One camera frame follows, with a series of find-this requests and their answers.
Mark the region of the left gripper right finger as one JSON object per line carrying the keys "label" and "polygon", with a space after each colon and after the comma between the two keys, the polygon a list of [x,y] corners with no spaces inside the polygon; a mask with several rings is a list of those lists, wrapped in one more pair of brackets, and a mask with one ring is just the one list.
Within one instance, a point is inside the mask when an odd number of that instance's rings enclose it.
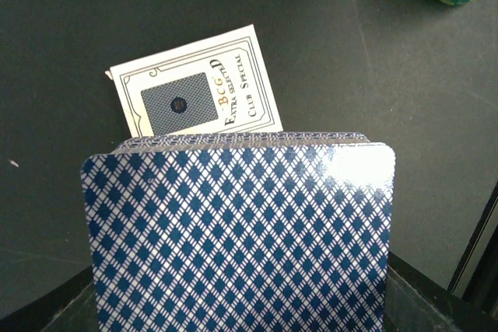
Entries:
{"label": "left gripper right finger", "polygon": [[383,330],[496,331],[497,321],[390,253]]}

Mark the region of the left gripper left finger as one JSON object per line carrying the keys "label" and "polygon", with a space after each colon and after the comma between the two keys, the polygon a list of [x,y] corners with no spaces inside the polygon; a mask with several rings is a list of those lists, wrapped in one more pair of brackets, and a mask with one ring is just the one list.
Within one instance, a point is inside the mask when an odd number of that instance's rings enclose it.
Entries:
{"label": "left gripper left finger", "polygon": [[1,331],[42,331],[93,283],[88,266],[53,291],[1,319]]}

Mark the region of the blue playing card deck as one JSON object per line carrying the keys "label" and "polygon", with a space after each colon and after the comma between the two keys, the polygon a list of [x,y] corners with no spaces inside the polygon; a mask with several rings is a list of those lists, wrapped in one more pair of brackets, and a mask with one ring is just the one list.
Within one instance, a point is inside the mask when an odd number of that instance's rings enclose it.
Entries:
{"label": "blue playing card deck", "polygon": [[134,138],[80,171],[102,331],[380,331],[394,150],[349,133]]}

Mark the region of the white playing card box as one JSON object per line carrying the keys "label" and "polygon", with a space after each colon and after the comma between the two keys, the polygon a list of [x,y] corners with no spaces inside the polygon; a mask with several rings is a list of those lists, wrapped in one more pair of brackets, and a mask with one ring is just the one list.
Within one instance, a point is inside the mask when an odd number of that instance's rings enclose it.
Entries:
{"label": "white playing card box", "polygon": [[282,130],[252,25],[115,65],[105,74],[133,137]]}

